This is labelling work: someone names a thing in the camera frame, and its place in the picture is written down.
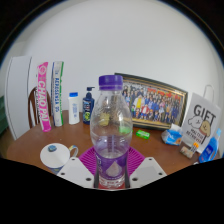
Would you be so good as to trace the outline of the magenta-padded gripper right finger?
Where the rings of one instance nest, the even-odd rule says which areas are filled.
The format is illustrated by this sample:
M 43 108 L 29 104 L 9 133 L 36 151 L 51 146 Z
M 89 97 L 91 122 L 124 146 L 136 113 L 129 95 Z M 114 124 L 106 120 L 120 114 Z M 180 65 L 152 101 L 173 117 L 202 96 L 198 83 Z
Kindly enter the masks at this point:
M 140 188 L 165 176 L 165 171 L 153 157 L 144 157 L 136 149 L 129 149 L 125 177 L 127 188 Z

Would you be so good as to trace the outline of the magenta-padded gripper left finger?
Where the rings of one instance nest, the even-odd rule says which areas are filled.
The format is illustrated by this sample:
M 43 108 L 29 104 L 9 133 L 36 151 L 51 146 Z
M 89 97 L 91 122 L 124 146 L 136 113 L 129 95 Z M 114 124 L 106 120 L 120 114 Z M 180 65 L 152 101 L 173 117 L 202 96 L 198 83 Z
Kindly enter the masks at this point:
M 98 186 L 98 173 L 95 150 L 87 149 L 79 157 L 71 157 L 58 176 L 84 188 Z

